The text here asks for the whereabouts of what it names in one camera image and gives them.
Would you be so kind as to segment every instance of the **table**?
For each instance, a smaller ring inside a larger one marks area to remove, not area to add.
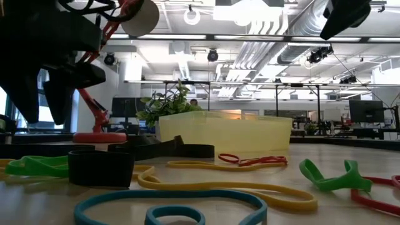
[[[318,212],[293,214],[274,208],[268,209],[268,224],[399,224],[400,218],[373,211],[350,200],[350,190],[320,192],[301,175],[298,164],[311,159],[326,177],[344,173],[344,159],[357,160],[363,176],[390,178],[400,172],[400,154],[394,151],[327,144],[291,144],[286,169],[268,168],[255,172],[222,172],[202,169],[173,169],[165,162],[182,158],[157,158],[141,161],[156,167],[162,181],[193,183],[201,181],[247,181],[289,186],[313,193],[319,201]],[[140,187],[132,182],[131,189]],[[74,206],[90,196],[109,190],[91,189],[68,184],[66,180],[53,183],[8,185],[0,181],[0,224],[73,224]],[[400,191],[387,186],[374,185],[372,198],[400,206]],[[144,224],[144,213],[157,204],[187,204],[202,211],[207,224],[233,225],[244,218],[252,208],[229,199],[125,199],[95,206],[86,214],[109,224]],[[185,217],[163,217],[168,225],[194,224]]]

